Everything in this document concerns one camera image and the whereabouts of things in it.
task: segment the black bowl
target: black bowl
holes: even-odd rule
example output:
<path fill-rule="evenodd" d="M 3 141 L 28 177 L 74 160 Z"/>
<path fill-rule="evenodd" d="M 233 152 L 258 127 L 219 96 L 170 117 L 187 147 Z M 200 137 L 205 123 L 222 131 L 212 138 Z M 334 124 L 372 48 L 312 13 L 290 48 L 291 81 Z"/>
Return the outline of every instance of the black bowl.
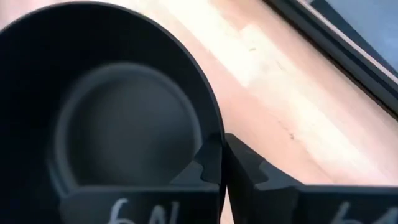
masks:
<path fill-rule="evenodd" d="M 224 144 L 200 67 L 136 12 L 93 2 L 46 7 L 6 27 L 0 49 L 3 200 L 13 209 L 0 209 L 2 223 L 21 213 L 48 218 L 84 186 L 170 184 L 206 160 L 196 158 L 209 138 Z M 219 150 L 208 160 L 221 170 Z"/>

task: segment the wooden table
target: wooden table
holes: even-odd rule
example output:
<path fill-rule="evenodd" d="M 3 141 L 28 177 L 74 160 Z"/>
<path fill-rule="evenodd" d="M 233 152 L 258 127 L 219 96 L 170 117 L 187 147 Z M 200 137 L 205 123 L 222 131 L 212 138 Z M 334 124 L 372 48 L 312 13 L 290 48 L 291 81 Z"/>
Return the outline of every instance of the wooden table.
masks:
<path fill-rule="evenodd" d="M 56 0 L 0 2 L 0 26 Z M 307 184 L 398 184 L 398 122 L 261 0 L 113 0 L 193 54 L 227 132 Z M 226 206 L 223 223 L 232 223 Z"/>

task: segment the light wood grain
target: light wood grain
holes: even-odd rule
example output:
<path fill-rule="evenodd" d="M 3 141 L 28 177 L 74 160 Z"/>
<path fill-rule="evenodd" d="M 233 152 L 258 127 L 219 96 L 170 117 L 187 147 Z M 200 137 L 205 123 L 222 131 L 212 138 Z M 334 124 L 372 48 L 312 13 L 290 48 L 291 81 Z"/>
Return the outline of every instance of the light wood grain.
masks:
<path fill-rule="evenodd" d="M 1 25 L 55 2 L 1 1 Z M 307 184 L 398 184 L 398 122 L 262 1 L 108 2 L 173 33 L 206 73 L 226 130 L 278 168 Z"/>

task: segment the wooden surface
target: wooden surface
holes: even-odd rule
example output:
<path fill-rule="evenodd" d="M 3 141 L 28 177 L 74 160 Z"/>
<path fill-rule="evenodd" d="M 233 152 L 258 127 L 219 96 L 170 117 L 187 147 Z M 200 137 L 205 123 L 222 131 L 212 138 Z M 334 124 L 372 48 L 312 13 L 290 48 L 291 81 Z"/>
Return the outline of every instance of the wooden surface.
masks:
<path fill-rule="evenodd" d="M 3 0 L 0 25 L 56 2 Z M 173 33 L 206 73 L 226 130 L 278 168 L 307 184 L 398 184 L 398 122 L 262 1 L 108 2 Z"/>

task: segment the black plastic container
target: black plastic container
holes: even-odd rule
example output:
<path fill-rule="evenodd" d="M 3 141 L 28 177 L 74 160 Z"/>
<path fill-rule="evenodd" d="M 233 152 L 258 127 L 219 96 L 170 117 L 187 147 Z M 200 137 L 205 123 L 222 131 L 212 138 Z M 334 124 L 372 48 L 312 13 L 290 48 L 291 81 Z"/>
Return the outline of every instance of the black plastic container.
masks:
<path fill-rule="evenodd" d="M 59 4 L 5 28 L 0 49 L 0 223 L 219 222 L 220 111 L 165 29 Z"/>

